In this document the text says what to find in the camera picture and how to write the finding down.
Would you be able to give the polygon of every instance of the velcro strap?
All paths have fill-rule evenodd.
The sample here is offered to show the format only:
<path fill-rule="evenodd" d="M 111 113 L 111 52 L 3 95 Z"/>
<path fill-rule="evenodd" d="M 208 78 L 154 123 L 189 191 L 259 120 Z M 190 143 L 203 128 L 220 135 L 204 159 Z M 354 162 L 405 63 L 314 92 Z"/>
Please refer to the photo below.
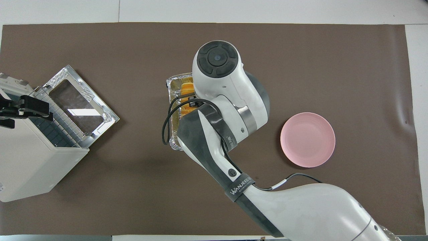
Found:
<path fill-rule="evenodd" d="M 225 190 L 225 194 L 235 202 L 239 196 L 241 196 L 244 191 L 256 183 L 247 173 L 242 173 L 232 184 L 230 184 Z"/>

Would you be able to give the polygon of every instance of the aluminum foil container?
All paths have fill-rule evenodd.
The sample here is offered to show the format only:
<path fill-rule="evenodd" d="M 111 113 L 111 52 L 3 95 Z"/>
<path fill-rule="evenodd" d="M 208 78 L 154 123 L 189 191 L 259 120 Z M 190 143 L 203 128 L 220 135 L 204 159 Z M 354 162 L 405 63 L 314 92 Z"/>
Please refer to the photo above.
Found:
<path fill-rule="evenodd" d="M 185 73 L 180 75 L 175 75 L 172 77 L 169 77 L 166 80 L 166 87 L 168 88 L 168 94 L 169 94 L 169 102 L 179 95 L 181 95 L 181 85 L 184 83 L 193 83 L 192 73 Z M 180 99 L 178 99 L 172 106 L 172 109 L 174 109 L 177 105 L 179 105 Z M 171 148 L 173 150 L 182 151 L 183 149 L 180 147 L 180 144 L 178 143 L 178 137 L 177 137 L 177 131 L 178 131 L 178 122 L 181 119 L 181 108 L 176 111 L 172 117 L 171 117 L 171 138 L 169 139 L 169 144 L 171 145 Z"/>

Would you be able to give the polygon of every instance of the robotic arm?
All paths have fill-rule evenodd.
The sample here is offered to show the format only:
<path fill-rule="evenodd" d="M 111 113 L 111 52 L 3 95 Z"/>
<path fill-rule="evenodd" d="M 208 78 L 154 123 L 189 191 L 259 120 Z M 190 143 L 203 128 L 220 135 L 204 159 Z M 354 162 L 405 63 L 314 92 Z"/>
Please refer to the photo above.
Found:
<path fill-rule="evenodd" d="M 237 49 L 228 42 L 203 45 L 195 55 L 192 71 L 196 95 L 210 103 L 182 117 L 179 144 L 265 232 L 293 241 L 399 240 L 339 187 L 257 188 L 227 152 L 268 121 L 266 91 L 244 71 Z"/>

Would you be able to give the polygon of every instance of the round plate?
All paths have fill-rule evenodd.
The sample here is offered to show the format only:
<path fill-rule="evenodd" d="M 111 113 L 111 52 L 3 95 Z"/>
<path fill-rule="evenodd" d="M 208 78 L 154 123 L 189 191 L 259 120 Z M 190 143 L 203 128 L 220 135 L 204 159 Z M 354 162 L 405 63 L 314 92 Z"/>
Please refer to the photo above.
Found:
<path fill-rule="evenodd" d="M 316 167 L 333 154 L 336 137 L 322 116 L 304 112 L 292 116 L 282 127 L 281 147 L 294 164 Z"/>

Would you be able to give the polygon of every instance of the brown surface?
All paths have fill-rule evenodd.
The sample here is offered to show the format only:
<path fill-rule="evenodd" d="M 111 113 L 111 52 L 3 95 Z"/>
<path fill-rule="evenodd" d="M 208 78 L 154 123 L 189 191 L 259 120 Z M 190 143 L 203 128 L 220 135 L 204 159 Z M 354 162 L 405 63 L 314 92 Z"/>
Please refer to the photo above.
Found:
<path fill-rule="evenodd" d="M 346 189 L 395 234 L 425 234 L 404 26 L 173 23 L 3 27 L 1 72 L 35 87 L 70 64 L 121 120 L 50 193 L 0 203 L 0 234 L 263 235 L 161 142 L 165 80 L 191 71 L 214 39 L 233 43 L 270 95 L 269 122 L 230 153 L 259 186 L 305 172 Z M 331 123 L 336 149 L 301 170 L 279 132 L 304 111 Z"/>

